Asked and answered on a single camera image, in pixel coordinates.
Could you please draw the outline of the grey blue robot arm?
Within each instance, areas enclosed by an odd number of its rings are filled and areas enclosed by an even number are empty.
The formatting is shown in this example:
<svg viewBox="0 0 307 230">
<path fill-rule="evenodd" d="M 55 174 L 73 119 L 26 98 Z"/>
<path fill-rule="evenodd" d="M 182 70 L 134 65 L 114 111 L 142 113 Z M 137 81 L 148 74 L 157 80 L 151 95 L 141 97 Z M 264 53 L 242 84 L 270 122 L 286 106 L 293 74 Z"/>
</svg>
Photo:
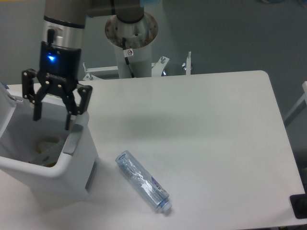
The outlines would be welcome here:
<svg viewBox="0 0 307 230">
<path fill-rule="evenodd" d="M 39 69 L 22 71 L 22 94 L 34 106 L 33 120 L 42 113 L 47 94 L 62 99 L 67 110 L 65 129 L 74 116 L 87 111 L 92 87 L 78 82 L 86 17 L 114 15 L 124 25 L 144 18 L 140 0 L 47 0 Z"/>
</svg>

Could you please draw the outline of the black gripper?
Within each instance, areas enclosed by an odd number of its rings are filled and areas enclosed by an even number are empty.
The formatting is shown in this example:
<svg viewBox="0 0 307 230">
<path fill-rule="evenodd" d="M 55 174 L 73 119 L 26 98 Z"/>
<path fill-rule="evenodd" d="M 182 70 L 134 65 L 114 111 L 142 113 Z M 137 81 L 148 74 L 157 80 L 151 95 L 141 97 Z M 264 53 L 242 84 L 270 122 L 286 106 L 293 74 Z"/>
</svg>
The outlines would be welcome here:
<svg viewBox="0 0 307 230">
<path fill-rule="evenodd" d="M 41 42 L 38 73 L 34 69 L 22 71 L 22 94 L 34 106 L 34 121 L 41 118 L 46 94 L 60 97 L 67 110 L 65 129 L 69 130 L 73 117 L 87 111 L 93 88 L 77 80 L 81 49 L 58 46 L 55 37 L 56 30 L 48 29 L 47 41 Z M 37 93 L 34 91 L 36 77 L 41 84 Z"/>
</svg>

